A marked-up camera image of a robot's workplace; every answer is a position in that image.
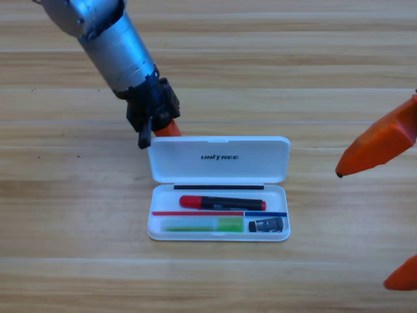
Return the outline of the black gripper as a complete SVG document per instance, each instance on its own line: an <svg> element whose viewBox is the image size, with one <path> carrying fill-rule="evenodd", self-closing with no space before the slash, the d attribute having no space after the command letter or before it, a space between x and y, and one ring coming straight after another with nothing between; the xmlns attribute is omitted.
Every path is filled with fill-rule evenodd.
<svg viewBox="0 0 417 313"><path fill-rule="evenodd" d="M116 97L127 101L126 118L139 134L138 146L151 146L151 136L182 136L175 119L180 116L180 102L166 78L146 77L137 87L116 92Z"/></svg>

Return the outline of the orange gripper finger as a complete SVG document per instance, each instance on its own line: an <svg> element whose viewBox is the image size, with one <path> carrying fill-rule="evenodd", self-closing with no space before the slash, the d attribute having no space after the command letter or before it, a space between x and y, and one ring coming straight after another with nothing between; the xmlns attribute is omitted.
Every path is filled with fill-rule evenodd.
<svg viewBox="0 0 417 313"><path fill-rule="evenodd" d="M344 177L383 165L416 143L416 95L374 122L341 156L335 173Z"/></svg>
<svg viewBox="0 0 417 313"><path fill-rule="evenodd" d="M417 257L414 255L398 267L383 283L387 290L417 289Z"/></svg>

